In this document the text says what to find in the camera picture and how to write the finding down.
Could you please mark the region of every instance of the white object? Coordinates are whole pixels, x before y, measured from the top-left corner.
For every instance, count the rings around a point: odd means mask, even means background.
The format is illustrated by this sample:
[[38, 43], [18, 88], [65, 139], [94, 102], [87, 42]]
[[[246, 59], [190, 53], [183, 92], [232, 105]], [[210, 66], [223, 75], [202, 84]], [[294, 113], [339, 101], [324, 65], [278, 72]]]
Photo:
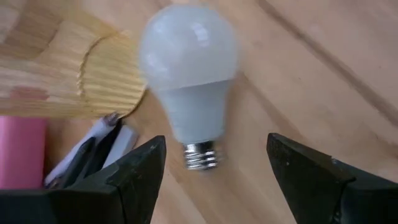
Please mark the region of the white object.
[[175, 138], [186, 146], [188, 168], [206, 169], [203, 161], [190, 167], [187, 154], [203, 147], [188, 145], [214, 141], [224, 132], [226, 94], [238, 66], [232, 27], [206, 7], [171, 5], [146, 26], [139, 63]]
[[135, 130], [127, 125], [123, 125], [123, 127], [120, 129], [118, 137], [112, 145], [102, 169], [116, 162], [127, 152], [129, 152], [136, 144], [137, 138], [138, 134], [135, 132]]
[[51, 172], [45, 177], [44, 185], [47, 186], [51, 183], [55, 178], [60, 177], [68, 168], [72, 159], [75, 157], [77, 151], [80, 146], [86, 142], [89, 138], [95, 137], [95, 145], [97, 145], [109, 132], [113, 130], [114, 126], [110, 126], [107, 124], [104, 118], [97, 120], [97, 122], [93, 125], [93, 127], [87, 132], [86, 136], [80, 140], [78, 144], [76, 144], [72, 150], [68, 153], [68, 155], [63, 158], [61, 162], [57, 164], [57, 166], [51, 170]]

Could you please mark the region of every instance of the wooden board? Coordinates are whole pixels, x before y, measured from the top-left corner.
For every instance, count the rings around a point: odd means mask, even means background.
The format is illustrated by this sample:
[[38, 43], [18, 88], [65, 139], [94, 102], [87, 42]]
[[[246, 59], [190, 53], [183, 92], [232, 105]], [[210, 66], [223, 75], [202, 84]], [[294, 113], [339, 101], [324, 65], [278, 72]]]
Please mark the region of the wooden board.
[[138, 104], [137, 38], [75, 2], [0, 0], [1, 114], [98, 118]]
[[258, 0], [285, 29], [398, 126], [398, 3]]
[[[131, 26], [135, 32], [140, 32], [141, 22], [170, 3], [166, 0], [115, 2], [115, 8], [123, 8], [121, 12], [131, 7], [135, 13], [130, 17], [120, 14], [112, 17], [114, 11], [111, 11], [108, 17], [126, 26], [126, 18], [134, 21], [137, 17]], [[329, 21], [319, 23], [319, 29], [328, 29], [330, 24], [334, 24], [335, 29], [345, 29], [335, 5], [311, 0], [270, 2], [278, 7], [257, 0], [206, 1], [231, 21], [241, 43], [242, 65], [229, 96], [226, 133], [221, 141], [223, 160], [219, 168], [209, 172], [184, 169], [182, 147], [173, 138], [164, 112], [152, 93], [146, 94], [140, 107], [126, 120], [140, 132], [139, 144], [158, 134], [166, 136], [166, 170], [152, 223], [295, 223], [269, 164], [266, 153], [269, 132], [284, 134], [398, 182], [398, 130], [391, 109], [397, 105], [396, 98], [391, 98], [397, 92], [389, 89], [392, 70], [379, 71], [379, 88], [369, 85], [369, 69], [375, 62], [364, 63], [363, 70], [354, 73], [355, 80], [366, 84], [364, 92], [346, 77], [345, 65], [354, 69], [352, 61], [358, 59], [359, 62], [365, 57], [365, 52], [355, 46], [357, 42], [367, 41], [366, 37], [328, 37], [319, 41], [317, 44], [323, 49], [336, 51], [325, 56], [312, 44], [311, 35], [302, 35], [303, 24], [320, 21], [310, 15], [313, 12], [323, 16], [321, 9], [328, 11]], [[344, 10], [348, 15], [350, 10], [355, 13], [357, 7]], [[286, 24], [287, 19], [301, 25]], [[368, 18], [361, 22], [371, 21], [375, 20]], [[394, 22], [393, 19], [387, 18], [380, 24], [387, 26], [390, 22]], [[289, 28], [292, 25], [296, 26], [295, 30]], [[386, 35], [387, 39], [394, 38], [394, 34]], [[379, 62], [387, 57], [389, 65], [395, 59], [382, 53], [371, 57]], [[368, 90], [371, 96], [379, 98], [369, 99]], [[377, 105], [380, 98], [387, 110]]]

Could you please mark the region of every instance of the white frosted bulb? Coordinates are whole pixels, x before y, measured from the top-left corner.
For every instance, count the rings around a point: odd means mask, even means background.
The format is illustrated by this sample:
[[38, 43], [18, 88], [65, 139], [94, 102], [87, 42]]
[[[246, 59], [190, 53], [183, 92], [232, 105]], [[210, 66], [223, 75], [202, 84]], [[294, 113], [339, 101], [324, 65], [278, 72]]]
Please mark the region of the white frosted bulb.
[[171, 5], [146, 26], [139, 60], [185, 146], [187, 167], [217, 165], [213, 141], [224, 132], [226, 94], [238, 64], [230, 24], [205, 7]]

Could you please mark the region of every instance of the wooden table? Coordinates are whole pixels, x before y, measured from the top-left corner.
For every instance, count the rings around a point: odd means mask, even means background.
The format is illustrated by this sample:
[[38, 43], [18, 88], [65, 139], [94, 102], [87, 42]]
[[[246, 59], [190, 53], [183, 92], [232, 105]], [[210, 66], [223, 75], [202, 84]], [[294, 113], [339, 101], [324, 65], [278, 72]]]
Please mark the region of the wooden table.
[[[167, 139], [165, 175], [152, 223], [295, 223], [269, 164], [269, 132], [398, 182], [395, 1], [202, 2], [228, 18], [241, 44], [223, 161], [209, 172], [186, 170], [182, 147], [148, 92], [127, 122], [140, 132], [139, 142], [158, 134]], [[139, 34], [170, 3], [95, 0], [85, 6]], [[49, 167], [84, 134], [78, 125], [88, 129], [91, 121], [52, 121]]]

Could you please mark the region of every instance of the bulb threads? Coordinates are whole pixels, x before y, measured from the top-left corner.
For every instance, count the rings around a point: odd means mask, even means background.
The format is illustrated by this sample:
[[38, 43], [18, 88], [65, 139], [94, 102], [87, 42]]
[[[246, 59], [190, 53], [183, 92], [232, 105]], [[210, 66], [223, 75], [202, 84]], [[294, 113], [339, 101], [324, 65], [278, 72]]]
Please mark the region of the bulb threads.
[[184, 157], [187, 169], [208, 170], [218, 164], [214, 142], [200, 142], [184, 145]]

